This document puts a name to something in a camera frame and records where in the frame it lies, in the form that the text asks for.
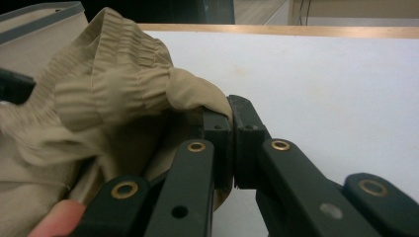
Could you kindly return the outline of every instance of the gathered fabric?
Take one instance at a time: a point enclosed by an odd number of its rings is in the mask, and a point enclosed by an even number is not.
[[[35,80],[26,103],[0,104],[2,236],[26,236],[63,198],[88,204],[119,175],[163,173],[202,107],[232,122],[216,86],[174,67],[163,42],[109,8]]]

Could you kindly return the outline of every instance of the wooden table edge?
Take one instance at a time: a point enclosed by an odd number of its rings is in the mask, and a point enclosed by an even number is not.
[[[138,24],[144,31],[211,32],[308,37],[419,39],[419,27],[301,27],[252,25]]]

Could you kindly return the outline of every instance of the brass ring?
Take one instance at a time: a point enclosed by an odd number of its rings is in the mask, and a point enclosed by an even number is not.
[[[201,142],[192,142],[188,145],[188,150],[192,152],[201,152],[206,149],[206,145]]]
[[[122,187],[129,187],[130,190],[128,192],[122,192]],[[111,195],[113,198],[116,199],[125,199],[132,197],[138,191],[138,184],[134,181],[124,181],[120,182],[111,191]]]
[[[271,142],[272,148],[279,150],[279,151],[286,151],[290,150],[290,145],[287,142],[281,140],[274,140]]]
[[[382,185],[381,183],[374,181],[374,180],[361,180],[360,188],[369,195],[376,196],[376,197],[386,197],[388,195],[388,189]],[[379,191],[370,190],[367,185],[373,185],[378,187]]]

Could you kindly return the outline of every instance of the wall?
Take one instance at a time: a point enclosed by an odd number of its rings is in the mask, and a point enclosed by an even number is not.
[[[292,0],[289,25],[298,25],[299,16],[319,18],[419,19],[417,0]]]

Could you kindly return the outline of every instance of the white tabletop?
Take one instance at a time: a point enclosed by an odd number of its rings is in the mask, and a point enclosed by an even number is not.
[[[371,173],[419,201],[419,39],[148,33],[175,66],[249,99],[330,180]],[[212,236],[267,236],[254,195],[234,190]]]

